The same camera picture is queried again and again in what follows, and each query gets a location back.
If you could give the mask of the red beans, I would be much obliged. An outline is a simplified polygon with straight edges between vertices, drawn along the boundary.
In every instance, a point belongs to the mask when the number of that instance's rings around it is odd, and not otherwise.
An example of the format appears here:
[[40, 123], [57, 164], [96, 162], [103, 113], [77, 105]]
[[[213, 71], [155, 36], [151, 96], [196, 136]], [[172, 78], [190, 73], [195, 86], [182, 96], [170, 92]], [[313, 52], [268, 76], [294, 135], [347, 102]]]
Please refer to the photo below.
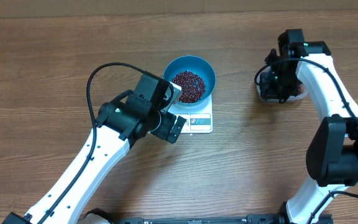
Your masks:
[[188, 70], [176, 74], [172, 82], [182, 88], [182, 94], [179, 98], [182, 103], [196, 103], [206, 91], [204, 80]]

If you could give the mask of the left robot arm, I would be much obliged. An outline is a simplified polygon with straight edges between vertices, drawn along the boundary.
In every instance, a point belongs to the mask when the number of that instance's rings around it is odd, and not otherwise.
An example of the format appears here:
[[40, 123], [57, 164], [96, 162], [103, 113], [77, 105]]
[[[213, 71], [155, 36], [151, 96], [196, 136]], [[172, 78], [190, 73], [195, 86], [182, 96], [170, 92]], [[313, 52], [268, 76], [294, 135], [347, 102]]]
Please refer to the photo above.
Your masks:
[[137, 140], [153, 134], [175, 143], [185, 119], [169, 113], [181, 87], [144, 72], [134, 90], [104, 103], [92, 115], [84, 146], [55, 185], [25, 215], [11, 212], [5, 223], [78, 223], [86, 204], [110, 170]]

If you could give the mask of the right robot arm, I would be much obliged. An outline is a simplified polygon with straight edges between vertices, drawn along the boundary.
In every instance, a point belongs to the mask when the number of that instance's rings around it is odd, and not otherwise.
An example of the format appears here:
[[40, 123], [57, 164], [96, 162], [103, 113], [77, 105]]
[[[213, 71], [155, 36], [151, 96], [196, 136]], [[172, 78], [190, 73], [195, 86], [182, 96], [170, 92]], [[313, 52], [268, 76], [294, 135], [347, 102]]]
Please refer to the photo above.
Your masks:
[[247, 223], [332, 223], [324, 209], [358, 183], [358, 104], [339, 78], [323, 41], [308, 42], [300, 29], [278, 37], [254, 82], [263, 101], [286, 103], [310, 95], [320, 125], [306, 152], [308, 176], [297, 193], [273, 214]]

